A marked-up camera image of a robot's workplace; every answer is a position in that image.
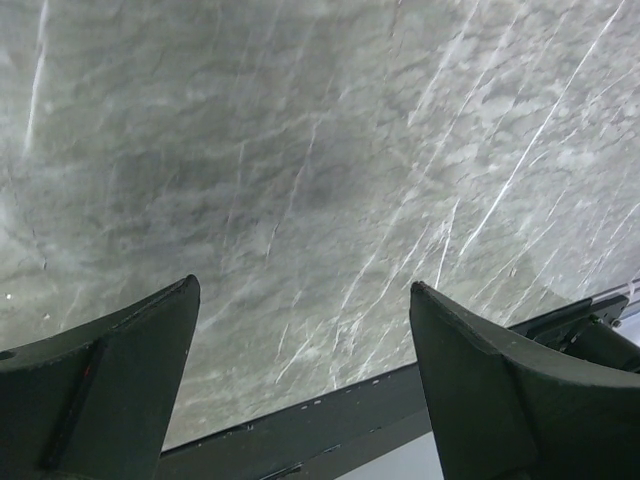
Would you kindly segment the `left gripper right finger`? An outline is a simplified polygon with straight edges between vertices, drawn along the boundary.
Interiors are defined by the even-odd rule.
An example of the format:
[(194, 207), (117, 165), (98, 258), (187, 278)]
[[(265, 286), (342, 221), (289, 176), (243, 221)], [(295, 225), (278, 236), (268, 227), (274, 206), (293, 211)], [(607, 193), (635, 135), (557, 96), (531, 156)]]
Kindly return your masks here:
[(416, 282), (409, 319), (447, 479), (635, 479), (639, 371), (565, 355)]

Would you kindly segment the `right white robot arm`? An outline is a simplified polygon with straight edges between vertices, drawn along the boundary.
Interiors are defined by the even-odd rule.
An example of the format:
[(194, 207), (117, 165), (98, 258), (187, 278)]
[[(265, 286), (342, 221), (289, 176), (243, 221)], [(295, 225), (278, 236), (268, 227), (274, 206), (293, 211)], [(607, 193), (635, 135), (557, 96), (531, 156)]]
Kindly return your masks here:
[(621, 293), (587, 298), (509, 329), (565, 355), (637, 373), (639, 346), (616, 331), (628, 305), (628, 297)]

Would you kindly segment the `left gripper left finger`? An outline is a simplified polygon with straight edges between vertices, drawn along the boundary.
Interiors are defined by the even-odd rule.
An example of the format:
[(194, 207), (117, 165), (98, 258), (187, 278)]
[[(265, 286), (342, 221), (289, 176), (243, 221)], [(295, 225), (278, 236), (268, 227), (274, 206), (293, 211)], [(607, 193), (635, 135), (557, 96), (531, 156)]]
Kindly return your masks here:
[(193, 275), (1, 353), (4, 479), (151, 479), (200, 307)]

